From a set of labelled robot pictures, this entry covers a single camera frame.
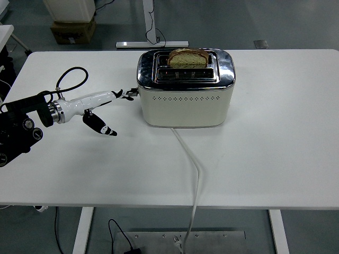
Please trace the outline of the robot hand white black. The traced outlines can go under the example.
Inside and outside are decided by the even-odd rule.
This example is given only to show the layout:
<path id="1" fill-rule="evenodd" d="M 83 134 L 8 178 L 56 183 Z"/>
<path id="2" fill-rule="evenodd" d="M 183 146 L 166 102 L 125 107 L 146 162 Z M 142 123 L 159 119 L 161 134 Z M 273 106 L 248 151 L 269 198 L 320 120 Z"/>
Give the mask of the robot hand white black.
<path id="1" fill-rule="evenodd" d="M 118 92 L 106 91 L 79 97 L 70 101 L 58 99 L 49 105 L 53 121 L 62 124 L 69 122 L 75 115 L 82 116 L 83 123 L 99 134 L 116 136 L 113 131 L 101 118 L 92 111 L 99 107 L 111 103 L 118 98 L 132 101 L 138 95 L 137 88 L 120 90 Z"/>

